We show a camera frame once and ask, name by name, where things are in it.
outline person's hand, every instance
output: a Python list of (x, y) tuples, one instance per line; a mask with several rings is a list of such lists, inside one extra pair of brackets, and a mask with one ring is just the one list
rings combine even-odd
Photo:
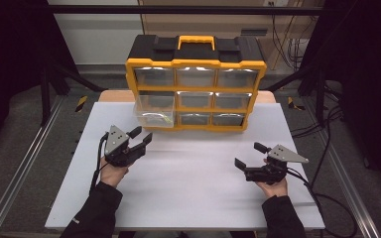
[(117, 187), (120, 181), (125, 177), (129, 172), (129, 165), (127, 167), (113, 167), (110, 164), (107, 164), (104, 157), (100, 159), (100, 166), (103, 167), (100, 171), (100, 180), (108, 185)]
[(256, 181), (255, 183), (262, 188), (267, 198), (270, 198), (275, 195), (276, 196), (288, 195), (286, 178), (283, 178), (281, 181), (275, 182), (271, 185), (268, 185), (261, 181)]

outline black jacket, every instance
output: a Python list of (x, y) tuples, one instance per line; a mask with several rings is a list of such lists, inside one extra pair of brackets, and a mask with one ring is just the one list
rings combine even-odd
[[(111, 238), (115, 212), (122, 193), (100, 182), (79, 213), (72, 219), (62, 238)], [(268, 226), (268, 238), (305, 238), (305, 230), (288, 196), (271, 197), (262, 205)]]

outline plastic drawer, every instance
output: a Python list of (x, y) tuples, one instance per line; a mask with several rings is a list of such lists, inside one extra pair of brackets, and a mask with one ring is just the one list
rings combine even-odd
[(201, 107), (211, 106), (213, 92), (188, 92), (178, 91), (178, 101), (181, 107)]
[(175, 97), (141, 95), (134, 106), (134, 115), (143, 127), (174, 127)]
[(215, 93), (215, 108), (246, 109), (252, 93)]
[(168, 67), (137, 67), (134, 69), (138, 85), (173, 86), (174, 71)]
[(214, 113), (212, 125), (214, 126), (241, 126), (245, 114), (242, 113)]
[(182, 125), (206, 126), (209, 124), (210, 113), (181, 112), (179, 121)]
[(258, 76), (256, 69), (221, 69), (218, 71), (219, 87), (253, 87)]
[(176, 70), (180, 86), (213, 86), (215, 70), (206, 67), (182, 67)]

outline white tabletop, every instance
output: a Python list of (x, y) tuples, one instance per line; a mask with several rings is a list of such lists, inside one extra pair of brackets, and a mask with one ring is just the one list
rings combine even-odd
[[(64, 229), (88, 196), (98, 143), (110, 125), (127, 132), (138, 126), (133, 103), (96, 102), (67, 170), (47, 228)], [(143, 130), (131, 140), (138, 144)], [(248, 167), (263, 166), (265, 155), (254, 142), (296, 150), (280, 104), (256, 104), (243, 133), (153, 131), (147, 155), (130, 168), (118, 189), (123, 199), (116, 228), (125, 230), (256, 230), (266, 227), (265, 195), (234, 167), (238, 158)], [(305, 173), (300, 164), (289, 164)], [(313, 199), (303, 183), (287, 176), (289, 196), (306, 229), (324, 228)]]

